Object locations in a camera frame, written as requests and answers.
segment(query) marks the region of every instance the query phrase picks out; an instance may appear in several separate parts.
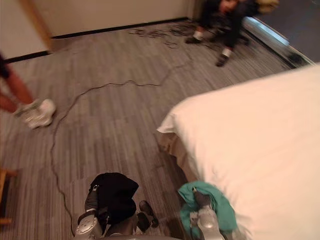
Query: seated person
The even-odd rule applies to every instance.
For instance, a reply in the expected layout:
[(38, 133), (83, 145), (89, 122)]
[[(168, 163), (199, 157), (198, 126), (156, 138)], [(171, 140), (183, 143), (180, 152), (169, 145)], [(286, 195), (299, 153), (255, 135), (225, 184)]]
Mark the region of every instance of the seated person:
[(199, 26), (192, 37), (185, 40), (186, 44), (199, 44), (203, 40), (205, 28), (210, 26), (212, 14), (221, 13), (230, 19), (231, 30), (227, 34), (224, 49), (219, 56), (216, 66), (222, 67), (229, 59), (240, 35), (244, 17), (252, 17), (258, 13), (259, 5), (256, 0), (206, 0), (202, 6)]

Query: bed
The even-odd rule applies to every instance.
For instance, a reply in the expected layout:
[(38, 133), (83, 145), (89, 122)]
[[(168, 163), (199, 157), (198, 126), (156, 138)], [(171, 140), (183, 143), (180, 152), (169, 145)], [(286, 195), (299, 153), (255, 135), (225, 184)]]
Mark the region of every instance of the bed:
[(320, 64), (189, 97), (157, 130), (188, 181), (228, 198), (244, 239), (320, 239)]

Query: black cloth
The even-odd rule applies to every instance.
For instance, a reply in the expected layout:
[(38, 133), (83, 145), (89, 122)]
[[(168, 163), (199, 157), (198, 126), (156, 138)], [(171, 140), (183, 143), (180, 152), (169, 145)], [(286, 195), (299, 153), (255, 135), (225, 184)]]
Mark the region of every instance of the black cloth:
[(0, 54), (0, 77), (7, 79), (9, 78), (9, 76), (10, 76), (10, 73), (8, 68), (6, 67), (6, 62)]
[(99, 186), (97, 218), (103, 231), (107, 224), (118, 224), (135, 214), (137, 207), (132, 197), (139, 187), (135, 181), (112, 172), (98, 175), (91, 183), (89, 193), (95, 185)]
[[(208, 28), (211, 23), (212, 14), (219, 12), (219, 5), (222, 0), (206, 0), (202, 6), (199, 25), (203, 28)], [(226, 17), (230, 20), (231, 31), (225, 39), (225, 46), (233, 48), (237, 43), (242, 27), (242, 22), (245, 17), (252, 17), (258, 14), (259, 5), (256, 0), (246, 0), (239, 2), (232, 12), (229, 12)]]

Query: gray striped carpet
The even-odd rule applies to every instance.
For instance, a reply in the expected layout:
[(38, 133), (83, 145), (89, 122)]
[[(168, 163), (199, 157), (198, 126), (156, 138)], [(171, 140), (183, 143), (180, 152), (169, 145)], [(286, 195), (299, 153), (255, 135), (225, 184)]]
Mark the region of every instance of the gray striped carpet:
[[(166, 29), (168, 24), (156, 27)], [(162, 87), (129, 83), (82, 96), (57, 132), (54, 167), (73, 227), (84, 212), (95, 176), (120, 172), (140, 185), (136, 203), (148, 200), (160, 219), (160, 227), (149, 233), (187, 239), (179, 221), (182, 203), (177, 195), (186, 179), (174, 159), (159, 152), (157, 126), (171, 107), (188, 96), (289, 68), (254, 41), (250, 46), (238, 45), (227, 65), (218, 68), (214, 65), (218, 51), (183, 44), (183, 37), (174, 39), (178, 49), (128, 30), (84, 35), (55, 40), (57, 50), (51, 55), (12, 64), (35, 96), (54, 100), (57, 113), (51, 126), (30, 130), (1, 112), (1, 167), (18, 170), (19, 175), (10, 181), (7, 196), (5, 214), (13, 223), (1, 227), (0, 239), (70, 239), (70, 219), (50, 167), (49, 150), (58, 120), (88, 88), (128, 80), (158, 84), (166, 75)]]

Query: green cloth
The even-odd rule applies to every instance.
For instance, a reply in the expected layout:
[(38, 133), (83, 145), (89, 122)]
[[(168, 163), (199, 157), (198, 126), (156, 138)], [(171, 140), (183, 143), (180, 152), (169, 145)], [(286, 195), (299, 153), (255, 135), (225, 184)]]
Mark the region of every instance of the green cloth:
[[(194, 187), (200, 193), (210, 195), (212, 208), (216, 213), (220, 231), (224, 234), (228, 234), (235, 230), (237, 228), (235, 212), (222, 192), (211, 184), (203, 181), (194, 181), (183, 185), (178, 190), (179, 194), (186, 202), (180, 210), (180, 218), (185, 231), (190, 234), (190, 213), (199, 210), (192, 192), (192, 188)], [(193, 227), (192, 234), (200, 237), (199, 229)]]

